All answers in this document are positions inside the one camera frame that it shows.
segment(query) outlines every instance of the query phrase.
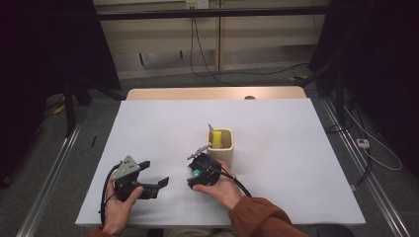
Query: sleeve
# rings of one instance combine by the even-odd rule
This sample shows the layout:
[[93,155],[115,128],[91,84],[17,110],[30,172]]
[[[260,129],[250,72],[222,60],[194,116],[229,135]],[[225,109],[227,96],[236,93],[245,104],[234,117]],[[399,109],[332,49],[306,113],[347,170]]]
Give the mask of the sleeve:
[[264,198],[242,197],[228,215],[238,237],[307,236],[293,227],[282,209]]
[[101,227],[96,227],[92,232],[90,232],[86,237],[117,237],[116,235],[110,235],[104,233]]

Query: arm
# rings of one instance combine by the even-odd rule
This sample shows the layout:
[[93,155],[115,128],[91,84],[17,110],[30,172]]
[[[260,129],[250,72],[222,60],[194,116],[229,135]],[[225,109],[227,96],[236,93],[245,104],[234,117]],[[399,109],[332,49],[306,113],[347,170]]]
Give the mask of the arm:
[[[232,175],[225,162],[218,161]],[[213,186],[195,185],[194,191],[208,194],[228,213],[237,236],[306,236],[292,226],[287,214],[268,200],[244,197],[230,179],[220,176]]]
[[87,237],[115,237],[120,236],[129,220],[130,211],[135,201],[141,196],[143,187],[138,187],[129,195],[126,201],[120,201],[114,196],[112,179],[108,181],[106,190],[106,220],[103,228],[97,227]]

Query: yellow object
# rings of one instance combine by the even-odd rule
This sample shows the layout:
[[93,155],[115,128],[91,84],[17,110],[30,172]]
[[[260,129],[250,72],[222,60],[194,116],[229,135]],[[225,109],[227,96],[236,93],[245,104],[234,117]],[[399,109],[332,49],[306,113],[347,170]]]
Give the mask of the yellow object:
[[212,132],[212,148],[221,148],[221,131],[215,130]]

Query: black metal bar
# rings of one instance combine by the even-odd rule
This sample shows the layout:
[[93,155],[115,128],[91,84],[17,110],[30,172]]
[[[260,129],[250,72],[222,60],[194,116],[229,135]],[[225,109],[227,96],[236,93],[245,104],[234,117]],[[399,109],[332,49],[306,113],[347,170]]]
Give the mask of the black metal bar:
[[289,8],[251,8],[251,9],[196,9],[147,12],[114,12],[98,14],[65,14],[52,17],[93,18],[100,21],[140,20],[140,19],[174,19],[174,18],[212,18],[212,17],[251,17],[251,16],[296,16],[348,14],[355,6],[315,6]]

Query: white table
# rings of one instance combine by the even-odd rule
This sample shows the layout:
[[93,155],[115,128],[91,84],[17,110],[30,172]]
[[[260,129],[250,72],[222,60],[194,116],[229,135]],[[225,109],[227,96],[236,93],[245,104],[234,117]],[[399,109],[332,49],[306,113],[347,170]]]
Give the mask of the white table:
[[190,190],[186,158],[205,145],[207,124],[234,132],[232,171],[253,197],[283,208],[294,224],[363,224],[365,219],[309,99],[122,102],[76,224],[100,223],[109,170],[127,155],[150,160],[143,183],[169,176],[158,199],[139,200],[139,227],[230,225],[227,211]]

